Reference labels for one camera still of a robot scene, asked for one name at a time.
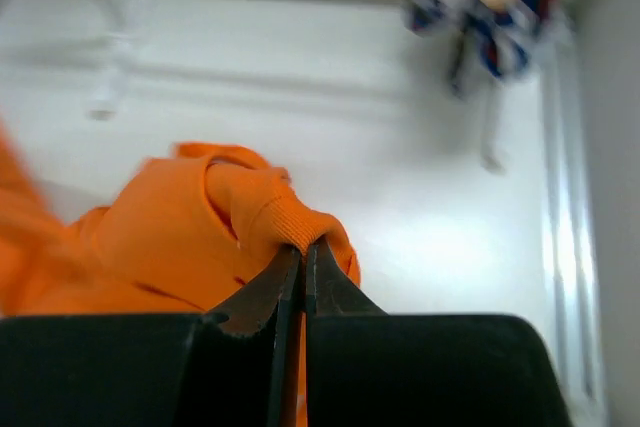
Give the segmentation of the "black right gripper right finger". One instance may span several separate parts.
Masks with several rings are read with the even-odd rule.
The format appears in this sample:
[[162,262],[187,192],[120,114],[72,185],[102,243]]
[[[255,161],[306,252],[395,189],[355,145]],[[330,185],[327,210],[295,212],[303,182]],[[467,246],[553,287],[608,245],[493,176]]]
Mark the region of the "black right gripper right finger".
[[306,262],[311,426],[567,426],[548,351],[506,314],[391,315],[325,242]]

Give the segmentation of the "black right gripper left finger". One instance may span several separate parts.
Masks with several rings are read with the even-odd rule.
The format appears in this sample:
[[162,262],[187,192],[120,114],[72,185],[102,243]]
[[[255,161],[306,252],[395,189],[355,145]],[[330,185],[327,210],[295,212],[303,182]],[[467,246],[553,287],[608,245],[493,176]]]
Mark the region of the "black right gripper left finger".
[[204,314],[1,323],[5,426],[291,426],[300,253]]

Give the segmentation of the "orange trousers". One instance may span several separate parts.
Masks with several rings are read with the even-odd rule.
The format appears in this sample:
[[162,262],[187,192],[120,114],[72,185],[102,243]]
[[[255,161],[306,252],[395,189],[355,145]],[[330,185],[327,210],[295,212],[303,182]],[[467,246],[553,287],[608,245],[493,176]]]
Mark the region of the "orange trousers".
[[332,215],[307,207],[289,173],[234,145],[179,143],[147,160],[118,197],[72,223],[48,208],[1,138],[4,315],[203,313],[253,280],[285,245],[325,239],[361,280]]

